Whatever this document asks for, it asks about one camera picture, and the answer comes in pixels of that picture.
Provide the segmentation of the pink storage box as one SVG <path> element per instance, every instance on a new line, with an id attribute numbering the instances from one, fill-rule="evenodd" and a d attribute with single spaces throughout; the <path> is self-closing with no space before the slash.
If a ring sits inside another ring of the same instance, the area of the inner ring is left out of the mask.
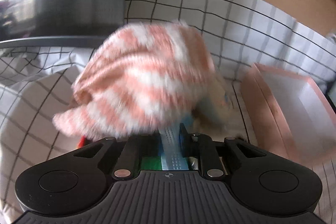
<path id="1" fill-rule="evenodd" d="M 335 112 L 312 78 L 254 63 L 240 89 L 260 148 L 304 166 L 335 158 Z"/>

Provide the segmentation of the light blue face mask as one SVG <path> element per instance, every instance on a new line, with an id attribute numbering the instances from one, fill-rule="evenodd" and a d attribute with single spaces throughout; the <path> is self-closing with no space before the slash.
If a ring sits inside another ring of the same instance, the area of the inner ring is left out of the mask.
<path id="1" fill-rule="evenodd" d="M 186 158 L 182 156 L 179 124 L 159 130 L 161 137 L 161 166 L 163 170 L 188 170 Z"/>

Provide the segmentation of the pink white striped knit hat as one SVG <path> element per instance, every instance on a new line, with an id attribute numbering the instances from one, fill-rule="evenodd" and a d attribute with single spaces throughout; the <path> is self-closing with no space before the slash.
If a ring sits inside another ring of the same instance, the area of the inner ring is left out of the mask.
<path id="1" fill-rule="evenodd" d="M 132 23 L 111 34 L 72 84 L 74 107 L 53 118 L 67 136 L 96 140 L 151 133 L 206 96 L 215 67 L 185 23 Z"/>

